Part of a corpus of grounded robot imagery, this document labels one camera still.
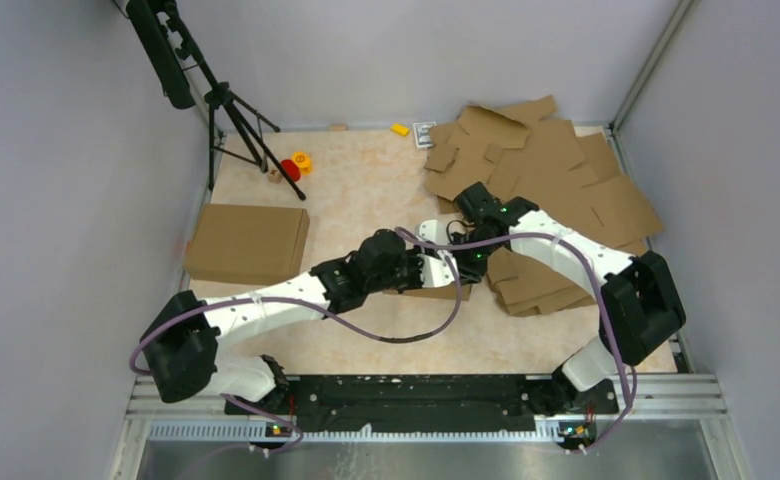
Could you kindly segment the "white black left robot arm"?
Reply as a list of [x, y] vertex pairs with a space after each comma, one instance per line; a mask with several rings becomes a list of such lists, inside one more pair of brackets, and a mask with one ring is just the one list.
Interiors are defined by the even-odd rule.
[[230, 358], [227, 348], [297, 322], [361, 307], [373, 293], [431, 288], [425, 252], [391, 230], [379, 230], [347, 256], [322, 262], [284, 282], [219, 299], [175, 294], [140, 339], [160, 400], [191, 398], [205, 388], [240, 396], [263, 413], [285, 404], [286, 379], [268, 356]]

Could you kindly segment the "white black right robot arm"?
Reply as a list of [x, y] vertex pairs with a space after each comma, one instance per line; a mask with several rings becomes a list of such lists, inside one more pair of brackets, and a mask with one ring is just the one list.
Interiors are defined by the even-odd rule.
[[570, 229], [522, 197], [501, 202], [477, 182], [454, 199], [470, 225], [451, 238], [459, 265], [481, 269], [506, 249], [535, 260], [587, 292], [599, 308], [599, 330], [552, 375], [552, 397], [578, 412], [593, 388], [642, 363], [686, 323], [686, 313], [663, 256], [606, 247]]

